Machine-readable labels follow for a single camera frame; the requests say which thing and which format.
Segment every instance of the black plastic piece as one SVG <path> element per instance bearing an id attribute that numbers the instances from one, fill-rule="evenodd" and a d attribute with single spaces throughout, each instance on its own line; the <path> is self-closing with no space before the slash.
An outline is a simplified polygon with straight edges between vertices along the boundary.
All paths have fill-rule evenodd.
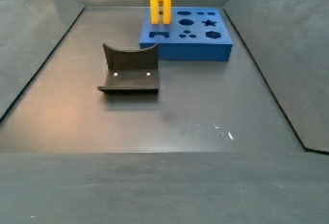
<path id="1" fill-rule="evenodd" d="M 108 76 L 104 92 L 159 90 L 158 45 L 139 51 L 122 51 L 103 44 Z"/>

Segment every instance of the shape sorter board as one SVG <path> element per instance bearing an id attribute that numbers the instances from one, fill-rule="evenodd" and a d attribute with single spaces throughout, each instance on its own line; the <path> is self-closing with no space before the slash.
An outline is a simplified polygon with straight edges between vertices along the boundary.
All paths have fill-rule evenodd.
<path id="1" fill-rule="evenodd" d="M 140 48 L 156 43 L 160 60 L 229 61 L 233 40 L 218 9 L 175 7 L 170 25 L 151 25 L 148 9 Z"/>

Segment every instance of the gray floor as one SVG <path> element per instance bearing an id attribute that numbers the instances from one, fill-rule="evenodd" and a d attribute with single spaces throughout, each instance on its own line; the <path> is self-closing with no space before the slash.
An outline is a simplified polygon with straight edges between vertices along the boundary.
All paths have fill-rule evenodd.
<path id="1" fill-rule="evenodd" d="M 138 48 L 144 12 L 83 12 L 0 124 L 0 151 L 302 151 L 225 14 L 230 62 L 160 62 L 158 96 L 106 96 L 96 89 L 107 75 L 102 44 Z"/>
<path id="2" fill-rule="evenodd" d="M 226 17 L 230 62 L 160 62 L 158 97 L 96 90 L 102 43 L 138 47 L 143 15 L 83 13 L 0 124 L 0 151 L 32 152 L 0 153 L 0 223 L 328 223 L 328 157 L 302 152 Z M 39 154 L 162 151 L 209 153 Z"/>

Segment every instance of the star-shaped hole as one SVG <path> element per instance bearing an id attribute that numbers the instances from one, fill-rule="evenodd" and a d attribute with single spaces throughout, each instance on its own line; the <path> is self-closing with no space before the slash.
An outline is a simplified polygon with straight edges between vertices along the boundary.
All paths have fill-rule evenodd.
<path id="1" fill-rule="evenodd" d="M 209 26 L 214 26 L 215 27 L 217 21 L 207 20 L 207 21 L 203 21 L 202 23 L 205 23 L 206 27 L 209 27 Z"/>

